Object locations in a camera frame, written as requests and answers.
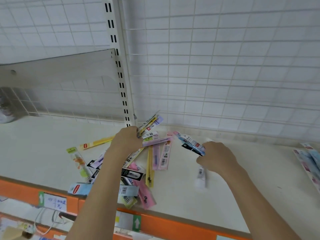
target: white shelf surface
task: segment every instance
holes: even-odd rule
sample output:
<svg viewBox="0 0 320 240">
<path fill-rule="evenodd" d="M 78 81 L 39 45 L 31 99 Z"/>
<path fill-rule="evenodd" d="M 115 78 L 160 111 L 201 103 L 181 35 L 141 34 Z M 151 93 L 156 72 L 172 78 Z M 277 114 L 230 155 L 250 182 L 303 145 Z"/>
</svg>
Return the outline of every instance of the white shelf surface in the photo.
<svg viewBox="0 0 320 240">
<path fill-rule="evenodd" d="M 66 149 L 118 132 L 120 127 L 25 117 L 0 125 L 0 175 L 30 183 L 67 190 L 83 181 Z M 207 139 L 194 137 L 199 143 Z M 295 158 L 292 148 L 250 142 L 220 140 L 235 154 L 250 178 L 302 239 L 320 235 L 320 196 Z M 197 155 L 182 148 L 175 139 L 167 171 L 156 171 L 150 210 L 215 226 L 249 232 L 225 181 L 207 172 L 206 190 L 197 190 Z M 86 162 L 96 159 L 109 143 L 81 154 Z M 146 164 L 147 151 L 137 162 Z"/>
</svg>

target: person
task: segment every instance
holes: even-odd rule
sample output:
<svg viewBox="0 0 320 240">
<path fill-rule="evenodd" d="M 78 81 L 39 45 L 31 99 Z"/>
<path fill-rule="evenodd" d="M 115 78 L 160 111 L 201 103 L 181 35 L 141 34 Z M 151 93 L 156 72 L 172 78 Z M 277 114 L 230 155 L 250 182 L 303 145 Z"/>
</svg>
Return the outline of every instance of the person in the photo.
<svg viewBox="0 0 320 240">
<path fill-rule="evenodd" d="M 112 239 L 121 169 L 127 156 L 142 147 L 137 127 L 121 129 L 105 153 L 101 171 L 66 240 Z M 253 240 L 301 240 L 258 191 L 231 150 L 213 141 L 203 144 L 197 163 L 218 173 L 228 184 Z"/>
</svg>

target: person's right hand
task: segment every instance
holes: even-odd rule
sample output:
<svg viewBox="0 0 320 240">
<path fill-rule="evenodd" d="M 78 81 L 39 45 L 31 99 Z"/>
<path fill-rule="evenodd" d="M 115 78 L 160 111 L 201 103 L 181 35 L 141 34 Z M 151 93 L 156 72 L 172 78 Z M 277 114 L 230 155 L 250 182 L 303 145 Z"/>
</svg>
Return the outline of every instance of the person's right hand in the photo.
<svg viewBox="0 0 320 240">
<path fill-rule="evenodd" d="M 216 172 L 222 177 L 239 168 L 236 157 L 231 150 L 221 142 L 209 141 L 202 144 L 205 155 L 197 158 L 197 163 L 204 168 Z"/>
</svg>

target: green arrow label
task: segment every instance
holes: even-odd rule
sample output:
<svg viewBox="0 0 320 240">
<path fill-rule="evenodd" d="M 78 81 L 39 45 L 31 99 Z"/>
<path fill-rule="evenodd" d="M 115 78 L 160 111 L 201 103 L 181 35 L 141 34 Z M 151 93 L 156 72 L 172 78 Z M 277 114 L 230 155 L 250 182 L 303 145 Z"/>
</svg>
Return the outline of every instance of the green arrow label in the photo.
<svg viewBox="0 0 320 240">
<path fill-rule="evenodd" d="M 132 230 L 139 232 L 141 228 L 141 216 L 133 215 Z"/>
<path fill-rule="evenodd" d="M 45 205 L 45 196 L 44 192 L 40 191 L 39 192 L 39 206 L 44 206 Z"/>
</svg>

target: white back wall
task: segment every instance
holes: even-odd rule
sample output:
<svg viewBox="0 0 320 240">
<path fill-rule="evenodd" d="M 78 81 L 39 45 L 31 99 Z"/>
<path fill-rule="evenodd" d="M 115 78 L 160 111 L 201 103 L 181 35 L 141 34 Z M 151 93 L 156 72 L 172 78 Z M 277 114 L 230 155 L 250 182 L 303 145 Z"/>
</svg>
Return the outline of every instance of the white back wall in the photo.
<svg viewBox="0 0 320 240">
<path fill-rule="evenodd" d="M 320 0 L 119 2 L 139 120 L 160 109 L 169 125 L 320 141 Z M 107 49 L 104 12 L 101 0 L 0 0 L 0 63 Z M 29 114 L 99 123 L 104 82 L 4 92 Z"/>
<path fill-rule="evenodd" d="M 320 0 L 122 0 L 135 113 L 319 140 Z"/>
</svg>

